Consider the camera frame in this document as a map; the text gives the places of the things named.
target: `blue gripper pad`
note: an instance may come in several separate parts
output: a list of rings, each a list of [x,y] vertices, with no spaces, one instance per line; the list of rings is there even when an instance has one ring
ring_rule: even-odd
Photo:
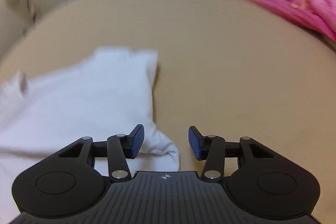
[[[135,159],[140,151],[143,140],[145,138],[145,130],[142,124],[138,124],[133,131],[130,133],[133,136],[133,143],[131,148],[132,159]]]
[[[191,128],[189,128],[188,130],[188,139],[189,139],[189,145],[194,152],[195,158],[197,160],[200,160],[201,159],[200,141],[196,137],[194,131]]]

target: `circular pad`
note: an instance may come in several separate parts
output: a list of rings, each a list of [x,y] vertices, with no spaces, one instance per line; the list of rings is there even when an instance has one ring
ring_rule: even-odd
[[[285,195],[293,191],[296,181],[290,175],[280,172],[268,172],[259,176],[257,180],[260,189],[274,195]]]
[[[245,211],[269,219],[311,213],[320,196],[316,178],[290,161],[258,159],[235,171],[227,188]]]
[[[84,211],[101,198],[104,190],[102,175],[72,158],[42,161],[22,172],[12,186],[20,211],[42,218]]]
[[[73,175],[65,172],[50,172],[40,176],[36,187],[46,194],[62,194],[74,187],[76,179]]]

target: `white cloth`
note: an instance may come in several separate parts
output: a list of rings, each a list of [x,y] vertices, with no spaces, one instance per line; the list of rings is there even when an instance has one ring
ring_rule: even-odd
[[[104,141],[143,124],[137,170],[178,171],[179,152],[152,120],[157,52],[102,47],[78,65],[28,80],[20,74],[0,94],[0,224],[18,210],[11,185],[19,173],[83,136]],[[106,160],[95,169],[108,174]]]

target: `ridged black surface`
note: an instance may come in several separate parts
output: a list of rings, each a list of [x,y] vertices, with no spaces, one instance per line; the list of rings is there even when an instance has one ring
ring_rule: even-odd
[[[318,224],[310,216],[292,220],[253,216],[237,207],[221,185],[203,182],[195,172],[138,172],[129,182],[112,184],[96,205],[81,214],[64,219],[40,219],[23,213],[12,223]]]

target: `crosshair logo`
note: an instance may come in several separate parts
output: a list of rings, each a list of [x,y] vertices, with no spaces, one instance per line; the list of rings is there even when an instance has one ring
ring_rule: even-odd
[[[163,176],[161,176],[160,178],[163,178],[164,180],[170,179],[172,178],[172,176],[168,175],[168,174],[164,174]]]

